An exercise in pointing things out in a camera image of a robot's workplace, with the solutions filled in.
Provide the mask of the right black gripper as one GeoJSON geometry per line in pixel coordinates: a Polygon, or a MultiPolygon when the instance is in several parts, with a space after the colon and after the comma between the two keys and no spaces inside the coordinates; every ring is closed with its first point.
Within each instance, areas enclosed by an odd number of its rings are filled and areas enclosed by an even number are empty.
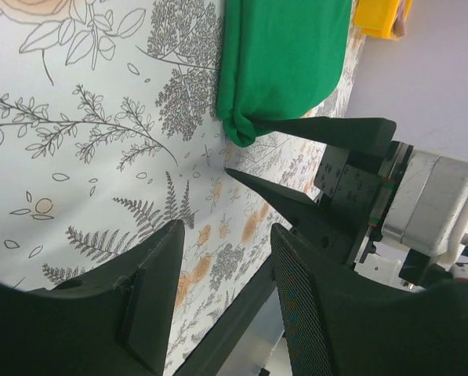
{"type": "Polygon", "coordinates": [[[292,226],[304,244],[353,267],[375,252],[382,225],[413,154],[392,141],[397,124],[382,117],[304,117],[253,122],[329,146],[314,178],[317,200],[305,193],[232,168],[226,173],[259,194],[292,226]]]}

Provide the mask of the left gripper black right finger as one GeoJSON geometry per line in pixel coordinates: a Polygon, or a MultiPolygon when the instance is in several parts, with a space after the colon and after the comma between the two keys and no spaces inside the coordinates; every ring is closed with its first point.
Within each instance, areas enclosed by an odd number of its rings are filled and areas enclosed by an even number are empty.
{"type": "Polygon", "coordinates": [[[365,278],[280,224],[274,275],[295,375],[468,375],[468,281],[412,293],[365,278]]]}

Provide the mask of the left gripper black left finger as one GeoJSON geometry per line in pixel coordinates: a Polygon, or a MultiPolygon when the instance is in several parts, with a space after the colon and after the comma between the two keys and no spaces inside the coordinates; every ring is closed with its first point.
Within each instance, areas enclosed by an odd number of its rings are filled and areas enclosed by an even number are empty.
{"type": "Polygon", "coordinates": [[[0,375],[162,374],[184,235],[172,220],[51,290],[0,284],[0,375]]]}

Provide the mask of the green t shirt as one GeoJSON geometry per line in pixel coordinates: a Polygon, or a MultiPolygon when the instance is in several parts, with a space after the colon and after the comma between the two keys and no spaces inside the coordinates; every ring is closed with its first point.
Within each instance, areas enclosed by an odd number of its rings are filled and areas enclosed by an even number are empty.
{"type": "Polygon", "coordinates": [[[302,117],[339,83],[351,1],[227,1],[216,116],[252,145],[260,121],[302,117]]]}

